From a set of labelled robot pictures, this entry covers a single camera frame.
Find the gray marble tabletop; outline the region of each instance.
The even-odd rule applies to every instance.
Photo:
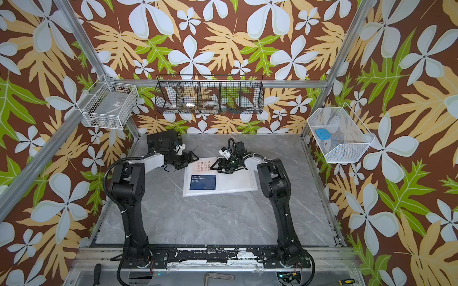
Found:
[[[279,158],[291,180],[290,210],[302,245],[335,246],[328,218],[297,135],[183,135],[186,151],[218,156],[230,137],[249,151]],[[146,153],[146,136],[135,156]],[[146,174],[142,217],[151,244],[276,245],[277,225],[268,199],[258,191],[183,197],[184,169]],[[124,242],[120,211],[111,204],[97,244]]]

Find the yellow screwdriver handle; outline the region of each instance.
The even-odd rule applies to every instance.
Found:
[[[344,279],[344,280],[339,280],[340,285],[348,285],[348,284],[354,284],[356,281],[354,279]]]

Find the metal strip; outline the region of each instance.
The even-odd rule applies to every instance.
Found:
[[[330,269],[348,269],[358,270],[358,258],[350,247],[306,247],[310,255],[314,258],[316,270],[329,271]],[[207,249],[210,252],[226,251],[225,248],[214,250]],[[249,249],[238,249],[240,253],[251,252]],[[80,248],[71,267],[71,272],[78,271],[93,271],[96,264],[100,263],[103,270],[116,271],[119,261],[110,261],[109,259],[122,253],[122,248]],[[262,264],[256,262],[256,258],[252,259],[230,259],[227,263],[210,262],[205,260],[186,260],[184,262],[168,262],[166,269],[161,271],[284,271],[284,268],[265,269]],[[149,271],[145,269],[129,269],[129,271]]]
[[[82,99],[85,104],[89,97]],[[54,157],[56,152],[65,143],[68,137],[75,131],[75,128],[83,119],[81,112],[76,110],[63,122],[63,124],[51,136],[48,142],[38,151],[27,166],[10,184],[7,191],[0,200],[0,221],[3,221],[14,206],[21,200],[22,196],[33,184],[41,171],[46,167],[49,161]]]
[[[69,0],[54,0],[57,8],[64,14],[73,35],[81,46],[82,51],[86,54],[91,66],[95,69],[97,77],[107,76],[105,69],[97,56],[97,52],[92,46],[89,36],[86,34],[83,26],[79,23],[76,13],[74,12]]]
[[[127,128],[129,128],[135,143],[135,141],[140,137],[140,133],[138,132],[137,125],[135,124],[134,119],[132,119],[132,116],[130,116],[127,120]]]
[[[310,170],[312,172],[312,176],[314,178],[316,188],[318,189],[318,194],[320,195],[320,199],[321,199],[321,202],[323,203],[326,215],[331,223],[331,226],[334,228],[334,231],[337,234],[337,238],[339,239],[339,244],[341,246],[346,247],[347,244],[345,243],[344,236],[342,235],[342,232],[340,228],[338,227],[336,216],[332,213],[331,204],[329,203],[329,199],[326,197],[326,194],[324,192],[324,186],[323,186],[323,182],[321,181],[320,174],[318,174],[318,172],[316,171],[312,153],[310,152],[310,148],[305,143],[304,138],[302,138],[300,142],[302,144],[302,147],[304,148],[305,156],[307,157],[307,161],[309,163]]]
[[[334,61],[334,64],[331,68],[331,72],[326,78],[328,84],[326,88],[321,91],[320,95],[316,99],[316,103],[313,106],[310,114],[313,114],[319,107],[321,107],[328,93],[331,92],[333,82],[336,79],[337,71],[339,70],[341,64],[344,63],[348,53],[350,52],[351,47],[353,46],[354,41],[357,39],[361,26],[363,25],[364,20],[367,18],[367,14],[369,14],[369,9],[373,7],[376,4],[376,2],[377,0],[363,0],[360,7],[356,11],[356,15],[354,16],[353,21],[350,24],[350,28],[348,29],[347,35],[343,40],[342,46],[340,47],[336,60]]]
[[[132,84],[137,87],[139,86],[156,86],[158,83],[157,80],[120,80],[120,79],[110,79],[110,81],[118,82],[118,83],[125,83],[125,84]],[[262,85],[264,87],[276,87],[276,88],[325,88],[327,86],[327,81],[262,81]]]

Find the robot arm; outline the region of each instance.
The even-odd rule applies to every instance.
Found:
[[[280,159],[268,160],[263,156],[248,152],[243,142],[234,142],[233,147],[223,147],[220,154],[225,160],[218,164],[217,169],[222,173],[233,173],[239,169],[253,169],[258,172],[259,183],[264,196],[269,199],[275,214],[278,230],[278,253],[274,257],[263,257],[264,267],[275,265],[270,261],[278,261],[285,267],[300,262],[303,268],[310,268],[313,258],[301,247],[294,230],[293,220],[289,211],[291,197],[291,182]]]
[[[114,168],[108,197],[121,211],[125,240],[123,259],[139,268],[149,266],[148,237],[143,228],[142,198],[145,194],[145,174],[165,164],[179,170],[199,160],[193,152],[183,152],[185,145],[174,130],[147,136],[148,154],[142,157],[123,158],[109,167]]]

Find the metal rail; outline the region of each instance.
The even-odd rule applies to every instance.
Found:
[[[154,87],[158,83],[157,80],[129,80],[129,79],[113,79],[113,82],[119,82],[119,83],[125,83],[125,84],[132,84],[137,87],[140,86],[150,86]],[[277,80],[267,80],[267,81],[262,81],[262,85],[264,87],[269,87],[269,88],[325,88],[327,86],[327,81],[277,81]]]
[[[82,99],[82,105],[89,101],[89,97]],[[75,128],[83,119],[83,115],[75,110],[56,130],[51,138],[38,151],[27,166],[13,180],[0,200],[0,221],[3,221],[14,206],[21,200],[25,192],[30,188],[35,179],[44,170],[49,161],[54,157],[56,152],[65,143]]]
[[[358,259],[349,247],[305,247],[310,255],[315,260],[316,270],[329,269],[351,269],[357,270],[355,265],[359,265]],[[205,249],[209,253],[224,253],[225,251],[234,252],[234,248],[214,248]],[[202,260],[186,260],[181,262],[169,261],[167,267],[156,269],[161,271],[284,271],[285,268],[264,268],[262,263],[258,263],[259,259],[252,254],[254,248],[237,248],[235,251],[241,254],[241,258],[233,257],[228,259],[227,263],[210,262]],[[180,251],[195,251],[194,248],[172,248],[169,260],[172,260],[174,254],[172,252]],[[71,266],[71,271],[93,271],[96,264],[101,264],[103,270],[116,271],[119,261],[110,261],[110,258],[120,255],[122,248],[80,248]],[[129,271],[148,271],[149,269],[129,269]]]
[[[79,23],[76,14],[70,5],[69,0],[54,0],[57,8],[64,14],[67,22],[70,25],[71,30],[73,31],[73,35],[75,39],[80,44],[81,50],[86,54],[87,59],[91,66],[95,69],[97,77],[107,76],[105,69],[102,65],[102,62],[97,56],[97,52],[95,51],[94,47],[92,46],[91,40],[87,35],[86,31],[84,30],[83,26]]]
[[[339,67],[345,62],[345,59],[347,58],[354,41],[357,39],[363,22],[369,13],[369,9],[372,8],[376,2],[377,0],[363,0],[360,7],[356,11],[353,21],[350,24],[350,28],[348,29],[345,39],[343,40],[342,46],[339,49],[336,60],[334,61],[334,64],[331,68],[331,72],[326,78],[327,86],[321,91],[320,95],[316,99],[316,103],[311,110],[311,114],[313,114],[319,107],[321,107],[323,101],[331,92],[333,82],[336,79],[337,71],[339,70]]]

